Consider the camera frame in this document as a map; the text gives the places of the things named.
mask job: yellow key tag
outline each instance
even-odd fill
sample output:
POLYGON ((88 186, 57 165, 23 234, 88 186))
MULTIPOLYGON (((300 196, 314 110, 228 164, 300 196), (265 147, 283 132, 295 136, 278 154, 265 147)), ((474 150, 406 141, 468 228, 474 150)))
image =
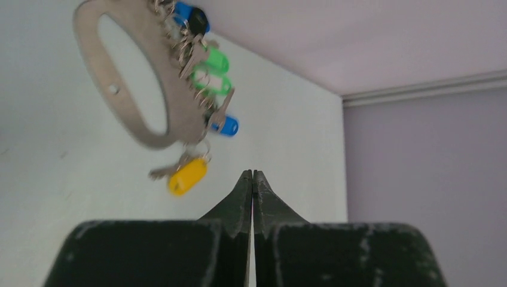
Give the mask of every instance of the yellow key tag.
POLYGON ((169 181, 167 187, 169 192, 176 196, 182 196, 198 183, 207 171, 207 160, 196 158, 177 171, 169 181))

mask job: key ring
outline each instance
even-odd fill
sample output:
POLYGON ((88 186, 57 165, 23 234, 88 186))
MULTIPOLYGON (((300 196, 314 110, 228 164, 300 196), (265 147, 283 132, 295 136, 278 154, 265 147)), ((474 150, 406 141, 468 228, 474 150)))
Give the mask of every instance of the key ring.
POLYGON ((198 81, 201 81, 202 79, 204 79, 204 78, 206 78, 206 77, 207 77, 207 82, 206 82, 206 85, 205 85, 203 88, 201 88, 201 89, 200 89, 200 90, 196 93, 196 95, 194 96, 194 100, 197 100, 197 99, 201 96, 201 94, 202 94, 202 93, 204 93, 204 91, 206 90, 206 88, 207 88, 207 87, 209 86, 209 84, 211 83, 211 77, 209 76, 209 69, 208 69, 208 68, 206 68, 206 72, 204 73, 204 75, 203 75, 201 78, 199 78, 199 80, 198 80, 198 81))
POLYGON ((165 5, 164 7, 169 6, 169 9, 167 9, 168 14, 173 14, 176 10, 176 1, 171 1, 169 5, 165 5))
POLYGON ((172 66, 178 65, 178 68, 183 68, 186 63, 185 61, 188 61, 188 58, 190 55, 192 55, 193 52, 193 46, 192 41, 189 41, 189 36, 184 36, 179 42, 171 46, 171 52, 169 53, 169 56, 172 56, 172 54, 176 54, 176 63, 171 61, 172 66))
MULTIPOLYGON (((204 154, 202 154, 200 156, 200 158, 205 159, 209 163, 211 161, 211 158, 212 158, 211 157, 211 153, 210 153, 210 151, 211 151, 211 144, 210 144, 209 140, 207 140, 207 139, 203 139, 201 142, 204 142, 204 144, 206 145, 207 151, 204 154)), ((198 144, 193 145, 193 151, 197 150, 197 145, 198 144)), ((192 153, 192 151, 188 147, 188 142, 186 142, 186 143, 183 144, 183 149, 184 149, 184 152, 188 152, 190 154, 192 153)))
MULTIPOLYGON (((174 9, 173 9, 173 12, 168 13, 168 14, 164 17, 163 23, 164 23, 165 27, 167 27, 167 26, 166 26, 166 21, 167 21, 167 19, 169 19, 169 18, 172 18, 172 19, 177 18, 177 19, 181 20, 181 22, 183 22, 183 24, 185 25, 185 27, 180 27, 180 32, 181 32, 181 30, 183 30, 183 29, 185 29, 185 30, 187 30, 187 31, 190 29, 190 28, 189 28, 189 24, 188 24, 188 20, 187 20, 187 19, 185 19, 185 18, 184 18, 183 16, 181 16, 180 14, 175 14, 175 13, 174 13, 174 9)), ((168 31, 168 33, 167 33, 167 36, 168 36, 168 37, 170 37, 170 34, 171 34, 171 32, 172 32, 172 30, 173 30, 174 28, 175 28, 175 27, 174 27, 174 26, 172 26, 171 30, 170 30, 170 31, 168 31)))
POLYGON ((163 8, 165 8, 165 6, 170 6, 170 12, 169 13, 173 13, 174 10, 176 9, 176 2, 175 1, 171 1, 170 4, 167 4, 167 5, 163 5, 162 4, 163 2, 165 2, 165 0, 148 0, 148 6, 156 14, 160 13, 160 7, 161 6, 163 8))

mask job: ceiling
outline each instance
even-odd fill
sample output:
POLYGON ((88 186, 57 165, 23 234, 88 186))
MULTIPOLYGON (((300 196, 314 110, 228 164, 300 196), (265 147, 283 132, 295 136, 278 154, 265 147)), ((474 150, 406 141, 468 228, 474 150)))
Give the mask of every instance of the ceiling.
POLYGON ((214 32, 338 94, 507 69, 505 0, 185 2, 214 32))

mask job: metal ring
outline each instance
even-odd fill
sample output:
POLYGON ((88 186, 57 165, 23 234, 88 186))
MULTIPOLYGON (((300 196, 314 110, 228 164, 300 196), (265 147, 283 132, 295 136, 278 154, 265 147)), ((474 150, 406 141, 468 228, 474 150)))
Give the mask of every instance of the metal ring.
POLYGON ((171 65, 172 65, 173 67, 175 67, 175 68, 176 68, 176 67, 178 67, 178 68, 182 68, 182 67, 184 67, 184 66, 185 66, 184 61, 185 61, 185 56, 186 56, 186 55, 185 55, 185 53, 184 53, 184 51, 185 51, 185 50, 184 50, 184 47, 185 47, 186 45, 188 45, 186 42, 181 42, 181 41, 180 41, 180 42, 178 42, 178 43, 176 43, 175 45, 172 45, 172 46, 170 47, 170 50, 169 50, 169 58, 171 59, 171 61, 170 61, 170 62, 171 62, 171 65), (176 48, 176 46, 177 46, 177 45, 179 45, 179 44, 183 44, 184 46, 183 46, 183 47, 181 47, 181 48, 178 48, 178 52, 176 52, 176 51, 175 51, 175 48, 176 48))
POLYGON ((210 108, 210 105, 213 104, 213 101, 207 97, 202 97, 199 99, 199 106, 204 106, 206 109, 210 108))
POLYGON ((215 104, 215 100, 210 97, 205 97, 205 100, 207 101, 207 106, 205 106, 205 108, 207 110, 210 110, 213 107, 213 105, 215 104))
POLYGON ((182 44, 180 46, 180 48, 178 49, 178 63, 180 65, 180 68, 183 68, 186 63, 185 63, 185 57, 186 56, 191 56, 192 55, 192 52, 193 52, 193 47, 192 47, 192 42, 191 41, 188 41, 188 40, 185 40, 185 41, 180 41, 178 44, 182 44), (185 54, 185 49, 188 48, 188 55, 185 54))
POLYGON ((200 78, 200 79, 199 79, 199 81, 200 81, 200 80, 202 80, 202 79, 203 79, 203 78, 205 78, 205 77, 207 77, 207 83, 206 83, 206 85, 205 85, 203 88, 201 88, 201 89, 200 89, 200 90, 196 93, 196 95, 194 96, 194 100, 197 100, 197 98, 201 96, 201 94, 202 94, 202 93, 206 90, 206 88, 207 88, 207 87, 209 86, 209 84, 211 83, 211 77, 209 76, 209 69, 208 69, 208 68, 206 68, 206 73, 204 74, 204 76, 203 76, 202 78, 200 78))
MULTIPOLYGON (((204 154, 202 154, 200 156, 200 158, 205 158, 207 160, 207 162, 210 162, 211 161, 211 153, 210 153, 211 143, 209 142, 209 140, 203 139, 199 143, 195 144, 194 148, 195 148, 195 150, 197 150, 197 145, 200 144, 201 142, 204 142, 204 144, 206 145, 207 151, 204 154)), ((184 152, 188 151, 188 143, 187 142, 183 144, 183 149, 184 149, 184 152)))
POLYGON ((167 6, 169 6, 169 8, 170 8, 170 10, 169 9, 167 10, 167 13, 173 14, 174 11, 176 10, 176 1, 171 1, 171 4, 167 5, 167 6))
POLYGON ((180 14, 176 14, 174 13, 174 10, 171 12, 171 13, 168 13, 165 17, 164 17, 164 22, 167 21, 167 19, 169 19, 169 17, 176 17, 176 18, 179 18, 180 20, 183 21, 183 24, 185 25, 185 29, 187 30, 190 30, 189 28, 189 24, 188 24, 188 21, 186 20, 185 17, 181 16, 180 14))
POLYGON ((148 0, 148 4, 151 4, 151 2, 153 3, 153 12, 159 14, 161 0, 148 0))

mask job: key tag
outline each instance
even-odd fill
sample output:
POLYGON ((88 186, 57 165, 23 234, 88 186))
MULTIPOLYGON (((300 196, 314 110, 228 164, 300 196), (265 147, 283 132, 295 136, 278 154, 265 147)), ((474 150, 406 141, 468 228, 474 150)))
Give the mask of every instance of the key tag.
POLYGON ((204 142, 207 147, 206 153, 196 156, 169 178, 167 187, 171 194, 176 196, 184 195, 206 175, 207 164, 211 161, 211 155, 209 153, 211 146, 209 141, 204 140, 204 142))
POLYGON ((174 13, 180 15, 180 18, 176 19, 176 23, 183 26, 184 21, 188 22, 192 34, 204 35, 210 31, 209 21, 203 10, 183 2, 176 2, 174 13))
POLYGON ((191 75, 194 86, 206 89, 215 94, 229 94, 233 85, 227 76, 206 65, 197 65, 191 75))
POLYGON ((211 130, 219 133, 223 136, 233 137, 236 135, 237 131, 239 129, 239 123, 237 118, 231 116, 231 115, 225 115, 225 123, 222 129, 217 124, 211 124, 211 130))
POLYGON ((229 60, 227 56, 211 45, 206 45, 203 42, 201 42, 201 45, 206 52, 209 52, 208 58, 203 63, 216 70, 217 73, 227 73, 229 71, 229 60))

